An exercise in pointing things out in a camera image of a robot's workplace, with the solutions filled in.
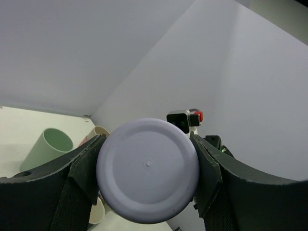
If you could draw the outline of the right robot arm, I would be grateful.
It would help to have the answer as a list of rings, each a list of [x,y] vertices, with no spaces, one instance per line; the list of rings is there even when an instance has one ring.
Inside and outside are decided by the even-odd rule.
[[[234,157],[233,154],[230,152],[230,150],[225,146],[222,145],[222,140],[220,136],[217,135],[206,135],[204,137],[204,140],[210,143],[212,146],[214,146],[219,151],[227,154],[230,157]]]

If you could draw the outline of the light green plastic cup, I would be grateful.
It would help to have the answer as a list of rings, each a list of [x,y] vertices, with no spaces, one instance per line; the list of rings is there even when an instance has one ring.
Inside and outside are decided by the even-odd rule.
[[[21,163],[20,171],[27,171],[56,159],[73,149],[73,142],[63,131],[45,129]]]

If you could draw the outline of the lavender plastic cup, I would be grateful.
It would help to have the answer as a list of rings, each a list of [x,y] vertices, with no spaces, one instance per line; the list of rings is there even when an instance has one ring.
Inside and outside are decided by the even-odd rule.
[[[193,199],[199,180],[197,152],[178,127],[156,118],[136,119],[105,140],[96,178],[116,214],[135,223],[160,223]]]

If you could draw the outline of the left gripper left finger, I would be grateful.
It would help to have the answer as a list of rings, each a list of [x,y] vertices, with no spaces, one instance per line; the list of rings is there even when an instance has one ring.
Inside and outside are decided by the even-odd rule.
[[[97,203],[97,135],[39,167],[0,179],[2,231],[85,231]]]

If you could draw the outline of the cream painted ceramic mug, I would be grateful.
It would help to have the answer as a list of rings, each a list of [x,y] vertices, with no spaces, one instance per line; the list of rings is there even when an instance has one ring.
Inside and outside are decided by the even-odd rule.
[[[102,200],[98,197],[96,205],[91,207],[89,224],[99,224],[105,215],[105,207]]]

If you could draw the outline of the beige plastic cup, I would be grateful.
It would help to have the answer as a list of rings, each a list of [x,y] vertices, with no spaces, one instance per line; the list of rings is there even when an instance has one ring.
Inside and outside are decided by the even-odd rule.
[[[110,133],[103,127],[101,126],[95,126],[90,133],[87,135],[88,140],[92,139],[93,137],[97,136],[97,135],[105,135],[106,137],[108,137],[110,135]]]

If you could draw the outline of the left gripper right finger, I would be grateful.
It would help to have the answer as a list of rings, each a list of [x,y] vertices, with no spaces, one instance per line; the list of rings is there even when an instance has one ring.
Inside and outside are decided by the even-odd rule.
[[[305,231],[308,183],[274,176],[190,139],[199,160],[194,208],[207,231]]]

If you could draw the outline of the pink plastic cup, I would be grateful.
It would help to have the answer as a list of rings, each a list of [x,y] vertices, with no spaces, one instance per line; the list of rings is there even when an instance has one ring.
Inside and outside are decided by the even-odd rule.
[[[88,137],[86,136],[81,143],[79,144],[79,146],[83,145],[84,143],[86,143],[88,141]]]

